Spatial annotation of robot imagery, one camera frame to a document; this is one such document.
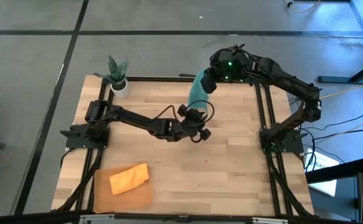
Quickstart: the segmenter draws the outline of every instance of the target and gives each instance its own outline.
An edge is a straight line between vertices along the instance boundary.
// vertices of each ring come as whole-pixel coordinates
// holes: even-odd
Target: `green leaves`
[[[128,64],[128,61],[127,61],[127,59],[124,61],[124,62],[122,62],[120,65],[119,65],[119,67],[118,67],[118,73],[120,74],[120,75],[125,75],[126,74],[126,70],[127,70],[127,65]]]
[[[121,83],[126,78],[126,70],[128,67],[127,59],[118,66],[112,56],[109,55],[108,67],[110,71],[109,75],[101,75],[99,73],[94,73],[94,75],[105,78],[110,83]]]
[[[118,65],[116,64],[115,60],[112,58],[111,55],[109,55],[108,66],[109,66],[109,71],[111,72],[111,74],[115,74],[116,71],[118,70]]]

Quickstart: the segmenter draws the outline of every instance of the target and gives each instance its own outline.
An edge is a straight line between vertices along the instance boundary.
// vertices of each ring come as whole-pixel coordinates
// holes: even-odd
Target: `white pot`
[[[112,84],[110,85],[111,86],[111,90],[113,92],[113,94],[115,95],[115,97],[118,97],[118,98],[125,98],[129,95],[130,93],[130,84],[127,80],[126,81],[126,86],[122,89],[122,90],[114,90],[113,87],[112,87]]]

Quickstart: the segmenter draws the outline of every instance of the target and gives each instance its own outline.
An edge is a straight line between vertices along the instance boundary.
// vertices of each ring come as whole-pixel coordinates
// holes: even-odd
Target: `orange sponge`
[[[119,174],[110,176],[113,195],[122,194],[143,184],[149,179],[148,165],[140,164]]]

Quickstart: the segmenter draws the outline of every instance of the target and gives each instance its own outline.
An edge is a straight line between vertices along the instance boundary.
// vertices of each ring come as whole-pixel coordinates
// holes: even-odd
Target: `black cable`
[[[98,150],[94,163],[92,164],[84,178],[80,181],[79,185],[77,185],[76,189],[72,192],[71,196],[65,201],[65,203],[61,207],[57,209],[58,211],[69,211],[71,209],[72,205],[75,203],[80,193],[82,193],[83,189],[88,184],[95,171],[100,168],[100,157],[102,156],[102,153],[102,150]]]
[[[298,107],[296,110],[298,111],[299,110],[299,99],[296,100],[296,105]]]
[[[164,114],[164,112],[166,112],[169,108],[172,108],[173,109],[173,115],[174,115],[174,118],[177,119],[176,117],[176,109],[174,108],[173,105],[169,105],[167,108],[165,108],[164,110],[162,110],[162,112],[160,112],[156,117],[150,119],[150,121],[153,121],[155,119],[158,119],[160,116],[162,116],[162,114]]]
[[[363,131],[363,129],[360,129],[360,130],[355,130],[355,131],[348,131],[346,133],[343,133],[343,134],[347,134],[347,133],[356,133],[356,132],[361,132]],[[327,136],[323,136],[323,137],[319,137],[319,138],[314,138],[314,140],[318,140],[318,139],[324,139],[324,138],[328,138],[328,137],[332,137],[332,136],[335,136],[337,134],[341,134],[341,133],[334,133],[334,134],[330,134],[330,135],[327,135]]]
[[[211,107],[212,107],[212,114],[209,116],[209,118],[207,118],[207,120],[204,120],[203,122],[201,122],[201,123],[199,123],[199,124],[190,124],[190,125],[186,125],[186,127],[194,127],[194,126],[200,126],[200,125],[202,125],[202,124],[205,124],[205,123],[207,123],[207,122],[209,122],[212,118],[213,118],[213,116],[214,116],[214,106],[213,106],[213,104],[211,103],[211,102],[209,102],[209,101],[207,101],[207,100],[195,100],[195,101],[193,101],[190,105],[188,105],[187,106],[187,110],[188,110],[188,108],[190,107],[190,106],[192,106],[194,103],[198,103],[198,102],[205,102],[205,103],[207,103],[208,105],[210,105]]]
[[[325,151],[324,149],[321,149],[320,147],[318,147],[318,146],[316,146],[316,149],[319,149],[320,151],[323,151],[323,152],[325,152],[326,154],[329,154],[329,155],[332,155],[332,156],[334,156],[334,157],[336,157],[336,158],[338,158],[341,162],[343,162],[343,163],[345,163],[339,156],[337,156],[337,155],[335,155],[335,154],[333,154],[333,153],[330,153],[330,152],[327,152],[327,151]]]
[[[308,160],[308,164],[311,164],[311,162],[313,161],[314,156],[315,156],[314,152],[316,151],[316,143],[315,143],[315,140],[314,140],[314,136],[313,136],[313,134],[311,134],[311,132],[309,132],[308,130],[306,130],[304,128],[301,128],[300,130],[306,131],[311,136],[311,142],[313,143],[313,154],[311,155],[310,159]]]
[[[311,171],[314,171],[315,167],[316,167],[316,163],[317,163],[317,156],[315,155],[314,151],[313,152],[308,152],[305,153],[304,155],[307,156],[308,154],[311,154],[311,157],[314,157],[314,164],[313,164],[313,169]],[[306,167],[304,168],[304,171],[307,172],[307,168],[310,166],[311,162],[308,162]]]
[[[193,137],[190,137],[190,139],[191,139],[191,141],[192,141],[193,143],[199,143],[199,142],[201,142],[201,141],[202,141],[202,138],[199,138],[198,140],[195,140]]]
[[[263,152],[263,154],[264,154],[265,156],[267,156],[267,154],[266,154],[264,151],[262,151],[262,152]],[[272,156],[272,155],[271,155],[271,158],[272,158],[272,159],[276,158],[276,154],[275,154],[275,156]]]
[[[67,152],[65,152],[65,154],[64,155],[62,155],[62,157],[61,157],[61,162],[60,162],[60,168],[62,167],[62,163],[64,162],[64,159],[65,159],[65,156],[67,155],[67,154],[69,154],[70,152],[72,152],[74,149],[69,149]]]
[[[355,120],[357,120],[357,119],[359,119],[359,118],[362,118],[362,117],[363,117],[363,115],[361,115],[361,116],[359,116],[359,117],[356,117],[356,118],[354,118],[354,119],[350,119],[350,120],[347,120],[347,121],[340,122],[340,123],[336,123],[336,124],[329,124],[329,125],[325,126],[325,128],[307,127],[306,129],[308,129],[308,128],[313,128],[313,129],[317,129],[317,130],[320,130],[320,131],[324,131],[327,127],[335,126],[335,125],[339,125],[339,124],[344,124],[344,123],[347,123],[347,122],[350,122],[350,121],[355,121]]]

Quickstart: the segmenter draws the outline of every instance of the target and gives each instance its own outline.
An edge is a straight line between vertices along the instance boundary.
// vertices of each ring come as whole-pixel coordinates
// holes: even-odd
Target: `white cable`
[[[333,138],[333,137],[339,136],[339,135],[341,135],[341,134],[348,133],[349,131],[352,131],[352,130],[354,130],[354,129],[358,128],[358,127],[361,127],[362,125],[363,125],[363,123],[362,123],[362,124],[360,124],[360,125],[358,125],[358,126],[356,126],[356,127],[354,127],[354,128],[352,128],[352,129],[349,129],[349,130],[347,130],[347,131],[344,131],[344,132],[342,132],[342,133],[335,134],[335,135],[330,136],[330,137],[328,137],[328,138],[324,138],[323,140],[321,140],[321,141],[319,141],[319,142],[316,142],[316,144],[321,143],[321,142],[323,142],[323,141],[325,141],[325,140],[328,140],[328,139],[330,139],[330,138]]]
[[[316,5],[318,5],[318,3],[320,2],[321,0],[318,0],[315,4],[313,4],[313,6],[311,6],[310,8],[308,8],[308,9],[306,9],[306,10],[304,10],[304,11],[298,11],[298,10],[296,10],[295,9],[295,7],[293,7],[293,5],[291,5],[290,6],[290,8],[292,8],[295,12],[297,12],[297,13],[305,13],[305,12],[307,12],[307,11],[309,11],[310,9],[312,9],[312,8],[314,8]]]
[[[356,87],[353,87],[353,88],[348,88],[346,90],[343,90],[343,91],[340,91],[340,92],[337,92],[337,93],[333,93],[333,94],[329,94],[329,95],[326,95],[326,96],[322,96],[319,99],[327,98],[327,97],[330,97],[330,96],[336,96],[336,95],[339,95],[341,93],[346,93],[348,91],[355,90],[355,89],[358,89],[358,88],[361,88],[361,87],[363,87],[363,84],[361,86],[356,86]]]

